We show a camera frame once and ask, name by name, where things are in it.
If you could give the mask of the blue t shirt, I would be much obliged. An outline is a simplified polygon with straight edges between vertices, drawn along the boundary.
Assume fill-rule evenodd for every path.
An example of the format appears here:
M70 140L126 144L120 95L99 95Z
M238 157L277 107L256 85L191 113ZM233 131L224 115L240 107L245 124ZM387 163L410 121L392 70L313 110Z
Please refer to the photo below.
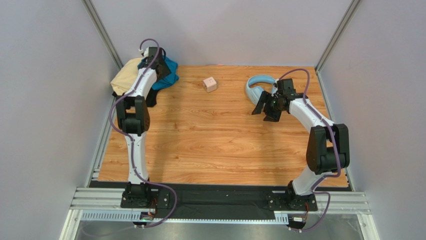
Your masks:
M169 88L179 80L179 76L177 75L178 64L175 61L169 59L164 54L160 54L157 61L160 61L161 65L160 68L157 67L155 69L158 78L151 87L154 91Z

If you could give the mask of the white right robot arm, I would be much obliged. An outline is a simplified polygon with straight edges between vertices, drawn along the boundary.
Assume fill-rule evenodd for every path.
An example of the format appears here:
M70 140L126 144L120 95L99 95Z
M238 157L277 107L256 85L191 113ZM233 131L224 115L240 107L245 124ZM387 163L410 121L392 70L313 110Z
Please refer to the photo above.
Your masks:
M265 113L264 121L278 122L282 112L288 112L309 133L306 150L306 168L288 186L285 205L299 210L314 196L316 187L327 178L337 178L349 165L349 130L345 124L336 124L319 113L302 93L270 93L261 87L246 91L255 104L253 115Z

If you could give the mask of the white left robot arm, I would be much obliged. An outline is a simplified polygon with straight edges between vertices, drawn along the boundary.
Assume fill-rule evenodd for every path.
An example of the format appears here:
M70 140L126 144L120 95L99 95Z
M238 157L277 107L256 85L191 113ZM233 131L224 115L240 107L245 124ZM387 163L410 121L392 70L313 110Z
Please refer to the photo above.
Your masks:
M127 144L129 174L121 197L121 208L147 209L154 201L146 163L146 136L151 119L147 96L154 83L170 70L161 47L148 47L141 51L143 59L138 75L128 91L117 96L115 105L118 128Z

